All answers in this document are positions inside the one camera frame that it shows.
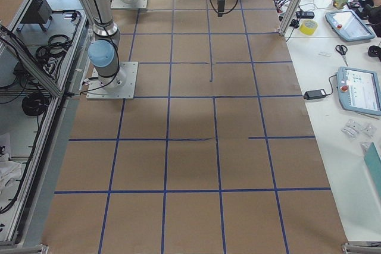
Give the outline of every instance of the blue tape grid line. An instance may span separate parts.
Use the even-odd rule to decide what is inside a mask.
[[[164,164],[164,190],[167,190],[167,173],[168,173],[168,138],[169,138],[169,122],[170,122],[170,104],[171,104],[171,77],[172,77],[172,60],[173,60],[173,31],[174,31],[174,0],[172,0],[172,34],[171,34],[171,51],[169,65],[168,80],[168,104],[167,104],[167,131],[165,133],[165,164]],[[163,218],[161,223],[161,254],[164,254],[165,246],[165,208],[167,205],[167,194],[163,195]]]
[[[315,136],[253,136],[249,140],[259,139],[314,139]],[[97,141],[207,141],[214,138],[78,138],[69,139],[70,142],[97,142]]]
[[[134,41],[135,41],[136,29],[137,29],[138,21],[139,21],[139,13],[140,13],[140,11],[138,11],[138,13],[136,14],[135,28],[134,28],[134,33],[133,33],[133,37],[132,37],[131,47],[130,47],[129,61],[131,61],[131,57],[132,57],[132,49],[133,49],[133,45],[134,45]],[[115,143],[115,151],[114,151],[113,164],[112,164],[112,167],[111,167],[110,182],[109,182],[109,185],[108,185],[108,193],[107,193],[107,200],[106,200],[105,212],[104,212],[103,223],[102,223],[101,237],[99,239],[98,254],[102,253],[103,239],[104,239],[104,233],[105,233],[105,228],[106,228],[106,223],[107,223],[108,207],[110,205],[111,190],[113,188],[115,163],[116,163],[116,159],[117,159],[118,146],[119,146],[119,138],[120,138],[120,131],[121,131],[121,126],[122,126],[122,122],[123,122],[123,114],[124,114],[124,107],[125,107],[125,105],[126,105],[126,100],[123,99],[123,103],[122,103],[121,111],[120,111],[120,118],[119,118],[117,138],[116,138],[116,143]]]
[[[106,200],[106,207],[105,207],[105,213],[103,217],[103,223],[102,223],[102,231],[101,231],[101,238],[99,239],[99,248],[98,248],[98,254],[102,253],[102,247],[103,247],[103,237],[105,233],[106,228],[106,221],[107,221],[107,214],[108,214],[108,207],[110,205],[110,196],[111,196],[111,189],[113,187],[113,178],[114,178],[114,171],[115,171],[115,163],[117,159],[117,153],[118,153],[118,146],[119,146],[119,136],[120,136],[120,130],[121,130],[121,124],[123,119],[123,112],[124,112],[124,106],[126,104],[126,100],[123,99],[121,112],[120,112],[120,118],[119,118],[119,126],[118,126],[118,133],[117,133],[117,140],[115,143],[115,150],[114,150],[114,158],[113,158],[113,164],[111,167],[111,174],[110,174],[110,182],[108,185],[108,192],[107,192],[107,200]]]
[[[215,189],[215,190],[56,190],[55,195],[75,195],[75,194],[113,194],[113,193],[256,193],[275,192],[274,188],[267,189]],[[283,187],[278,188],[278,192],[308,192],[331,190],[330,187]]]
[[[242,18],[243,18],[243,25],[245,27],[245,32],[247,32],[246,21],[245,21],[245,14],[243,13],[243,9],[242,9],[242,1],[239,0],[239,2],[241,4],[241,13],[242,13]],[[250,60],[252,62],[252,72],[253,72],[253,75],[254,75],[255,89],[257,90],[257,94],[259,95],[260,91],[259,91],[259,88],[258,88],[257,76],[255,74],[255,63],[253,62],[253,57],[252,57],[252,52],[251,52],[251,47],[250,47],[250,39],[249,39],[248,35],[246,35],[246,40],[247,40],[247,44],[248,44],[248,50],[249,50]],[[261,97],[258,97],[258,104],[259,104],[259,108],[260,108],[262,127],[263,127],[265,142],[266,142],[268,161],[270,163],[271,176],[273,178],[274,192],[275,192],[275,198],[276,198],[276,203],[277,203],[277,208],[278,208],[280,226],[282,228],[283,241],[284,241],[284,244],[285,244],[286,254],[290,254],[290,251],[289,251],[289,248],[288,248],[288,242],[287,242],[285,224],[283,222],[282,209],[280,207],[279,195],[278,195],[277,186],[276,186],[274,166],[273,166],[273,161],[271,159],[270,146],[268,144],[267,130],[266,130],[266,124],[265,124],[265,120],[264,120],[264,114],[263,114],[263,109],[262,109]]]

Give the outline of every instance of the white table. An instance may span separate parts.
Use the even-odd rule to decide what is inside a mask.
[[[315,0],[318,7],[327,7],[331,0]],[[315,9],[318,28],[312,36],[299,30],[288,40],[296,75],[302,92],[325,89],[330,92],[328,78],[335,74],[344,61],[337,52],[336,45],[348,47],[347,60],[350,67],[372,70],[381,79],[381,62],[370,58],[367,50],[370,45],[378,45],[380,38],[367,43],[345,43],[332,31],[324,19],[328,11],[335,8]],[[319,55],[320,52],[331,56]],[[345,111],[340,106],[336,79],[333,80],[333,95],[317,101],[305,101],[323,158],[327,176],[335,197],[339,215],[349,241],[381,241],[381,199],[374,188],[364,163],[361,142],[374,142],[381,154],[381,120],[372,119],[354,112]],[[351,140],[341,128],[353,119],[361,124],[372,123],[377,132],[373,139],[365,134]]]

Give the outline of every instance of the small plastic part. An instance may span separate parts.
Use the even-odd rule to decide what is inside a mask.
[[[360,146],[364,152],[364,155],[368,152],[368,149],[370,147],[371,143],[370,142],[361,142]]]
[[[341,128],[341,131],[347,135],[350,139],[355,139],[358,136],[358,132],[354,130],[353,128],[350,128],[348,126],[345,126]]]
[[[363,129],[364,127],[360,123],[349,119],[341,131],[350,139],[355,139]]]
[[[363,128],[363,133],[365,135],[367,135],[368,137],[370,137],[370,138],[373,138],[373,136],[376,133],[376,131],[377,131],[377,128],[374,125],[370,124],[370,123],[368,123],[365,126],[365,128]]]
[[[364,130],[364,126],[354,121],[353,119],[349,119],[345,126],[354,129],[357,133],[360,133],[361,131]]]

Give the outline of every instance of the blue joint cap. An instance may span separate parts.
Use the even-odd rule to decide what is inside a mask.
[[[88,54],[94,66],[104,68],[113,61],[115,49],[113,45],[106,40],[97,40],[90,45]]]

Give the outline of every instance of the power adapter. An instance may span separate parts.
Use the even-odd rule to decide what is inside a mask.
[[[297,11],[295,14],[298,19],[313,19],[315,17],[312,11]]]
[[[305,92],[303,98],[310,101],[312,99],[325,98],[327,95],[324,89],[316,89]]]

